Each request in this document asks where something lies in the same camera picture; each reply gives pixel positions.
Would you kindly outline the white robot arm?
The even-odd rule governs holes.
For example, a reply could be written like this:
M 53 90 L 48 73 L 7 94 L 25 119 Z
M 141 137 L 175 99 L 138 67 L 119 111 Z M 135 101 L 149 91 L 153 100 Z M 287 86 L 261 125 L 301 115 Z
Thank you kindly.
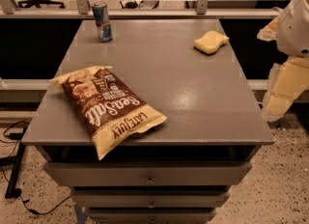
M 292 0 L 257 38 L 276 41 L 277 49 L 288 55 L 285 63 L 272 66 L 262 101 L 264 120 L 276 122 L 309 87 L 309 0 Z

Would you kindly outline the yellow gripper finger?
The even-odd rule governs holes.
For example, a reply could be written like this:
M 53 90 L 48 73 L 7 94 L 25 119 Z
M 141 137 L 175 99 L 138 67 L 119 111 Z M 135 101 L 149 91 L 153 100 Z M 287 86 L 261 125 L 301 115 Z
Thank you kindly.
M 283 64 L 274 64 L 267 81 L 262 102 L 262 117 L 276 122 L 293 102 L 309 87 L 309 59 L 290 56 Z
M 265 42 L 276 41 L 278 21 L 279 17 L 273 19 L 267 26 L 259 31 L 257 38 Z

